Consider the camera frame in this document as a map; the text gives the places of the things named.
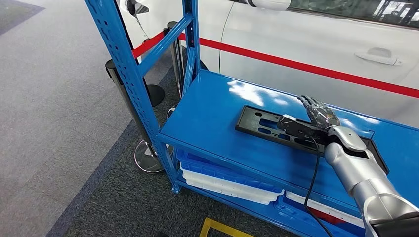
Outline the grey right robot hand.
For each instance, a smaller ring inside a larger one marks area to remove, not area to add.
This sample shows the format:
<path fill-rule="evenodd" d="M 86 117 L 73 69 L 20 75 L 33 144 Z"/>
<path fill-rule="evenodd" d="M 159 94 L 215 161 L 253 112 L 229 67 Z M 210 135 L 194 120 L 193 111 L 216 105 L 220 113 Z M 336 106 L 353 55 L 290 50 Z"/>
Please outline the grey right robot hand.
<path fill-rule="evenodd" d="M 331 126 L 340 126 L 340 121 L 334 111 L 323 102 L 307 95 L 298 96 L 298 99 L 302 102 L 315 127 L 328 129 Z"/>

